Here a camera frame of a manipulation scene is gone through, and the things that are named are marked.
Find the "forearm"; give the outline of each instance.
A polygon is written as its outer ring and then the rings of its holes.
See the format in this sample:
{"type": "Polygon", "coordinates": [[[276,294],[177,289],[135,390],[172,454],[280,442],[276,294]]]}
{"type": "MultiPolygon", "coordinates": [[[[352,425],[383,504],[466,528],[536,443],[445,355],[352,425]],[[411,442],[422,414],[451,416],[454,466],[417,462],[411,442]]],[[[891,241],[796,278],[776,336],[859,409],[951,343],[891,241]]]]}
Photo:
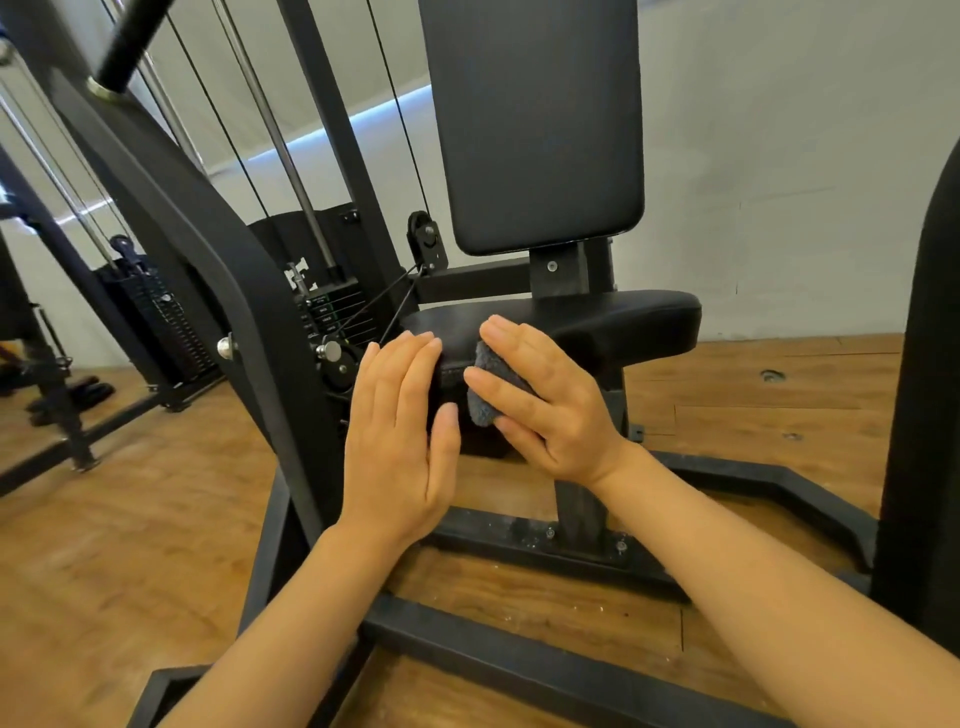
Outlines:
{"type": "Polygon", "coordinates": [[[326,530],[293,578],[162,722],[162,728],[302,728],[398,551],[326,530]]]}
{"type": "Polygon", "coordinates": [[[960,661],[630,446],[598,486],[803,726],[947,725],[960,661]]]}

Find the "finger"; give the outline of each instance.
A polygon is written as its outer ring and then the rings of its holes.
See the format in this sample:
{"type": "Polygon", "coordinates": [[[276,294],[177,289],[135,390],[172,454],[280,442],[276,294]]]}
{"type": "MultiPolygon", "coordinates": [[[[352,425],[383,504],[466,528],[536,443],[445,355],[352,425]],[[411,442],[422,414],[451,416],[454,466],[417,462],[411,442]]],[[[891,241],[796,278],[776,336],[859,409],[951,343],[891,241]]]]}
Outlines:
{"type": "Polygon", "coordinates": [[[430,471],[426,481],[426,501],[439,520],[453,501],[457,488],[457,458],[460,455],[460,424],[457,405],[452,401],[437,410],[430,433],[430,471]]]}
{"type": "Polygon", "coordinates": [[[405,338],[391,352],[384,350],[382,354],[384,361],[376,369],[376,392],[373,394],[372,415],[374,422],[379,425],[394,426],[403,378],[407,375],[417,353],[433,339],[433,333],[427,331],[419,336],[405,338]]]}
{"type": "Polygon", "coordinates": [[[498,417],[493,424],[528,463],[548,473],[555,471],[557,461],[547,451],[546,443],[536,432],[509,417],[498,417]]]}
{"type": "Polygon", "coordinates": [[[491,316],[480,326],[480,337],[542,398],[556,401],[564,396],[569,360],[545,333],[491,316]]]}
{"type": "Polygon", "coordinates": [[[440,339],[434,339],[414,357],[400,385],[396,406],[397,427],[403,427],[410,432],[426,433],[430,382],[433,381],[433,371],[443,350],[444,343],[440,339]]]}
{"type": "Polygon", "coordinates": [[[376,389],[376,383],[370,378],[370,369],[373,360],[380,353],[380,347],[375,341],[371,341],[367,350],[360,359],[360,367],[357,369],[357,379],[353,384],[353,396],[350,398],[350,424],[358,423],[365,425],[370,420],[373,408],[373,392],[376,389]]]}
{"type": "Polygon", "coordinates": [[[555,408],[535,395],[477,367],[464,371],[467,386],[495,409],[544,437],[556,431],[555,408]]]}

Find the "cable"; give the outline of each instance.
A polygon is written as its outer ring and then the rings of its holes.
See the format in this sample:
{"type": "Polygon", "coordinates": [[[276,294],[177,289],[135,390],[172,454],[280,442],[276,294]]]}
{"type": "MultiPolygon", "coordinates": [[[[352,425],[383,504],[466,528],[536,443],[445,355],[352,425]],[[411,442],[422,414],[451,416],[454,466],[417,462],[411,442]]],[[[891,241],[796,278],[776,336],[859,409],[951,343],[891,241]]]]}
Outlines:
{"type": "Polygon", "coordinates": [[[86,157],[83,155],[83,153],[81,153],[80,149],[78,149],[77,143],[74,141],[73,136],[64,126],[63,120],[60,119],[60,114],[50,104],[50,101],[47,99],[46,94],[43,93],[42,89],[39,87],[38,83],[36,82],[36,79],[34,78],[33,74],[30,73],[29,69],[23,68],[22,70],[23,70],[23,74],[27,77],[27,79],[30,82],[31,91],[34,93],[34,95],[40,101],[40,103],[47,109],[47,113],[49,113],[50,116],[53,118],[54,123],[57,125],[57,129],[60,131],[60,134],[66,140],[67,146],[70,147],[70,151],[73,153],[73,156],[77,158],[77,161],[84,168],[86,175],[90,178],[90,181],[93,182],[93,185],[97,188],[97,192],[100,194],[100,199],[103,200],[105,203],[107,203],[107,207],[109,207],[110,213],[113,215],[113,219],[117,221],[117,225],[120,226],[120,230],[123,231],[123,233],[127,235],[127,237],[130,240],[133,240],[133,236],[131,235],[130,229],[127,227],[127,224],[124,222],[123,218],[120,216],[120,214],[116,210],[116,203],[107,194],[107,191],[101,186],[99,178],[97,177],[93,169],[90,167],[90,163],[86,160],[86,157]]]}
{"type": "Polygon", "coordinates": [[[217,123],[220,125],[220,131],[224,133],[224,136],[227,138],[227,144],[230,145],[230,150],[233,152],[233,156],[237,160],[237,164],[240,165],[240,169],[243,170],[244,177],[247,178],[247,184],[250,185],[250,189],[253,192],[253,196],[256,198],[256,201],[260,205],[260,209],[263,210],[263,216],[267,220],[270,220],[271,227],[274,229],[274,234],[276,235],[276,242],[283,246],[283,238],[280,236],[280,230],[276,226],[276,221],[271,217],[270,213],[267,211],[267,206],[263,203],[263,198],[260,197],[260,193],[256,188],[256,185],[253,184],[253,178],[250,175],[250,171],[247,169],[247,165],[244,163],[243,158],[240,156],[239,150],[237,150],[236,144],[233,143],[233,137],[230,136],[230,132],[227,131],[227,124],[224,123],[223,117],[220,115],[220,112],[217,110],[216,104],[213,103],[213,97],[210,96],[210,92],[206,88],[204,79],[200,75],[200,71],[197,68],[197,64],[193,62],[193,57],[190,56],[190,52],[186,49],[186,43],[183,42],[183,37],[180,35],[180,31],[177,30],[177,26],[174,24],[174,19],[170,16],[170,13],[167,13],[167,22],[170,23],[170,30],[174,32],[174,36],[177,38],[177,43],[180,45],[181,51],[186,56],[186,62],[190,64],[190,70],[193,71],[193,75],[197,77],[197,83],[200,84],[200,89],[204,93],[206,102],[210,104],[210,110],[213,111],[213,115],[217,118],[217,123]]]}
{"type": "Polygon", "coordinates": [[[387,327],[383,329],[383,336],[381,336],[380,340],[377,342],[377,344],[380,345],[381,347],[383,346],[383,342],[385,342],[387,340],[387,337],[390,335],[391,329],[394,327],[396,320],[400,317],[400,312],[403,310],[403,306],[407,304],[407,299],[410,298],[410,295],[414,292],[414,288],[416,287],[417,287],[417,284],[411,280],[410,289],[407,291],[407,295],[403,297],[403,301],[401,301],[400,305],[396,308],[396,313],[394,314],[394,318],[392,318],[390,320],[390,323],[387,324],[387,327]]]}
{"type": "MultiPolygon", "coordinates": [[[[87,207],[84,198],[81,197],[79,192],[77,192],[77,187],[70,180],[70,178],[67,177],[66,173],[63,171],[63,167],[60,166],[60,163],[57,162],[52,154],[50,154],[50,148],[47,146],[46,142],[43,141],[43,137],[37,132],[36,125],[30,120],[30,116],[24,112],[23,107],[16,103],[16,99],[11,93],[10,88],[7,86],[7,82],[2,78],[0,78],[0,89],[3,90],[4,98],[9,100],[9,104],[16,107],[16,110],[18,111],[17,116],[23,119],[23,124],[30,128],[30,131],[32,132],[31,136],[36,142],[36,145],[40,148],[40,152],[42,152],[43,156],[46,158],[47,163],[50,165],[56,165],[57,170],[60,172],[60,176],[63,178],[63,181],[66,183],[67,187],[69,187],[69,192],[71,195],[73,195],[73,198],[76,202],[66,199],[66,195],[63,195],[64,200],[67,202],[67,206],[76,206],[78,214],[85,214],[88,212],[89,208],[87,207]]],[[[93,223],[93,227],[96,228],[97,232],[99,232],[101,237],[103,237],[104,243],[108,243],[109,237],[104,232],[104,229],[100,227],[100,223],[97,222],[97,218],[92,214],[87,214],[87,217],[90,219],[90,222],[93,223]]],[[[84,227],[83,225],[81,225],[81,227],[84,228],[84,232],[86,232],[87,235],[89,235],[91,238],[94,238],[93,233],[88,228],[84,227]]],[[[100,248],[100,245],[97,243],[96,239],[93,239],[93,244],[96,245],[98,249],[100,248]]]]}
{"type": "Polygon", "coordinates": [[[394,94],[396,112],[400,115],[400,126],[403,127],[403,135],[407,139],[407,149],[410,150],[410,160],[414,163],[414,172],[417,173],[417,184],[420,185],[420,196],[423,198],[423,206],[426,208],[426,213],[429,215],[430,205],[426,201],[426,192],[423,191],[423,179],[420,178],[420,168],[417,166],[417,157],[414,155],[414,145],[410,142],[410,135],[407,133],[407,122],[403,119],[403,109],[400,108],[400,100],[396,96],[394,76],[390,72],[390,65],[387,63],[387,53],[383,50],[383,41],[380,40],[380,29],[376,27],[376,18],[373,16],[373,8],[371,7],[370,0],[367,0],[367,12],[370,13],[370,21],[373,24],[373,32],[376,34],[376,44],[380,46],[380,58],[383,59],[383,67],[387,70],[387,80],[390,82],[390,92],[394,94]]]}
{"type": "Polygon", "coordinates": [[[394,290],[394,288],[396,288],[398,284],[400,284],[401,282],[403,282],[403,280],[406,279],[406,277],[409,276],[411,273],[413,273],[415,270],[417,270],[417,265],[416,265],[416,264],[410,266],[410,267],[407,268],[405,271],[403,271],[403,273],[400,275],[400,277],[399,277],[398,279],[396,279],[393,283],[391,283],[391,284],[388,285],[386,288],[384,288],[382,291],[380,291],[378,294],[376,294],[376,296],[374,296],[373,298],[371,298],[367,303],[364,303],[363,306],[361,306],[361,308],[360,308],[359,311],[356,311],[355,313],[353,313],[346,321],[344,321],[342,324],[340,324],[340,325],[337,327],[337,330],[334,331],[332,334],[330,334],[330,336],[337,336],[338,334],[340,334],[341,332],[343,332],[343,330],[350,325],[350,322],[352,322],[353,319],[355,319],[355,318],[356,318],[357,316],[359,316],[361,313],[363,313],[363,312],[366,311],[368,308],[370,308],[374,303],[376,303],[377,301],[379,301],[380,299],[382,299],[384,296],[386,296],[388,293],[390,293],[392,290],[394,290]]]}

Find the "light strip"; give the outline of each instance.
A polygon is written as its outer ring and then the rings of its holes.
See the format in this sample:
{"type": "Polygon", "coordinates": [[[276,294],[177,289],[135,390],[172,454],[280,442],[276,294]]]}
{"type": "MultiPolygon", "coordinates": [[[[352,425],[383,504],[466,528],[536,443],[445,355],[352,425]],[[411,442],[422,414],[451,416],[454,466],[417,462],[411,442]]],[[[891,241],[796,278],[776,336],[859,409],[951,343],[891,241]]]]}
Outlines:
{"type": "MultiPolygon", "coordinates": [[[[432,92],[432,90],[433,89],[430,84],[423,85],[420,88],[415,88],[412,91],[407,91],[402,96],[399,96],[398,101],[401,104],[403,104],[405,102],[412,101],[418,96],[421,96],[425,91],[432,92]]],[[[385,111],[388,111],[389,109],[395,109],[395,108],[396,108],[396,102],[393,99],[390,99],[389,101],[385,101],[382,104],[377,104],[375,107],[370,107],[369,109],[363,109],[362,111],[357,111],[355,114],[353,114],[349,118],[350,125],[355,126],[355,125],[363,124],[364,122],[373,119],[375,116],[382,115],[385,111]]],[[[298,136],[293,141],[288,141],[287,146],[290,149],[293,149],[298,145],[307,144],[312,141],[316,141],[317,139],[323,136],[326,136],[326,129],[324,128],[316,129],[313,132],[307,132],[303,136],[298,136]]],[[[247,162],[254,162],[260,159],[265,159],[270,155],[276,156],[276,149],[268,149],[266,152],[261,152],[258,155],[254,155],[253,157],[250,157],[249,159],[247,159],[247,162]]],[[[96,212],[98,209],[101,209],[102,207],[106,207],[107,205],[110,205],[112,202],[113,200],[111,198],[106,198],[105,200],[101,200],[98,203],[94,203],[93,205],[86,207],[81,212],[81,215],[88,215],[91,212],[96,212]]],[[[67,215],[66,217],[59,218],[57,220],[57,224],[60,226],[64,226],[67,223],[74,222],[76,219],[77,219],[76,215],[72,215],[72,214],[67,215]]]]}

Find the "person's left hand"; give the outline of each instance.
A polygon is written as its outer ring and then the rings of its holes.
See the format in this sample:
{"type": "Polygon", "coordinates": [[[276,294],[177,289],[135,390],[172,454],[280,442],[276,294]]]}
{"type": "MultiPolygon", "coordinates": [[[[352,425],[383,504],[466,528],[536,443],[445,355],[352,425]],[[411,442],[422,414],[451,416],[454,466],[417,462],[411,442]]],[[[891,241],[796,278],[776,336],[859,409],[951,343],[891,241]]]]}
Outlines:
{"type": "Polygon", "coordinates": [[[382,350],[370,344],[353,388],[338,526],[395,557],[430,533],[453,500],[456,404],[440,408],[427,438],[427,392],[442,350],[429,332],[404,331],[382,350]]]}

